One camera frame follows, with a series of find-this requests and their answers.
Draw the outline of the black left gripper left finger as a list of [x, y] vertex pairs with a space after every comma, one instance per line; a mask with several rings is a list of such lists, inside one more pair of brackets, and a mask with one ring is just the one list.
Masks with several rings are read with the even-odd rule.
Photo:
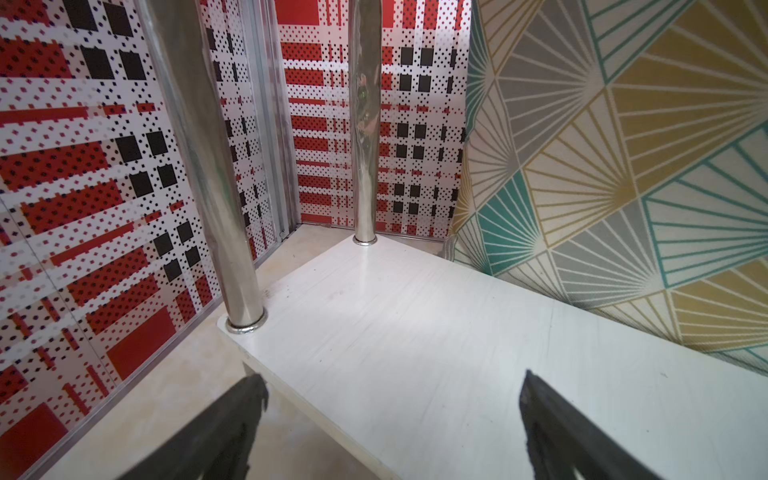
[[244, 479], [269, 392], [248, 375], [199, 413], [123, 479]]

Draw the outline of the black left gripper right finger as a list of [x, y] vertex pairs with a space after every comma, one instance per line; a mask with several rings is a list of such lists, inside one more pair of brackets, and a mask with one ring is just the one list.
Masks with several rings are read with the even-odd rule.
[[536, 479], [658, 477], [530, 370], [519, 407]]

